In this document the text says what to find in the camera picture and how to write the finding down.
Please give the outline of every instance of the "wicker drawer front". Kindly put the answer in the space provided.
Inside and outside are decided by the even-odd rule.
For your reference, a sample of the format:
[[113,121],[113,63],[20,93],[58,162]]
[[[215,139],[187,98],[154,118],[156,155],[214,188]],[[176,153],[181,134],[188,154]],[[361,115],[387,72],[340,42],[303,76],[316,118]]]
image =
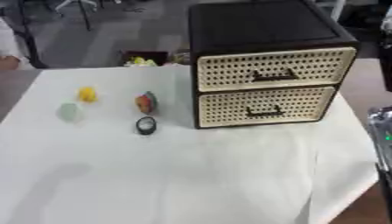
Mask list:
[[334,92],[333,87],[311,87],[206,94],[199,98],[199,125],[208,128],[315,121]]
[[342,47],[200,57],[199,91],[338,83],[355,53],[352,47]]

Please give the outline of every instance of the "white table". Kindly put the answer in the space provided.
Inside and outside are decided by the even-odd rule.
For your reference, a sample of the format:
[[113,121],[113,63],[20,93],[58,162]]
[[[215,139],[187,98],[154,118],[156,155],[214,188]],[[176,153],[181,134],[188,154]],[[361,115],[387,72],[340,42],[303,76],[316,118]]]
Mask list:
[[[44,71],[0,125],[0,224],[327,223],[377,179],[373,145],[338,95],[321,122],[192,128],[188,67]],[[55,112],[80,103],[84,119]],[[134,98],[159,103],[134,130]]]

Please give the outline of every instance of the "yellow ball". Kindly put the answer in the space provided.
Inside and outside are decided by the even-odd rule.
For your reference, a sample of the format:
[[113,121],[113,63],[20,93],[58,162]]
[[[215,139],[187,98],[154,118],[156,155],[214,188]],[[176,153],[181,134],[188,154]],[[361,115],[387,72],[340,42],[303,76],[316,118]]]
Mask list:
[[79,100],[83,102],[96,101],[96,92],[93,87],[81,87],[79,89]]

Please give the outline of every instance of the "black tape roll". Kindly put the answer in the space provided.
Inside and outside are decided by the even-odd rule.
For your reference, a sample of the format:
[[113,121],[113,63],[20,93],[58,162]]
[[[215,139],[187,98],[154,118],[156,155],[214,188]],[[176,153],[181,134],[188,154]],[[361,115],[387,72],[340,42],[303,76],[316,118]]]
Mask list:
[[157,129],[157,122],[152,116],[145,116],[136,122],[137,131],[144,136],[148,136]]

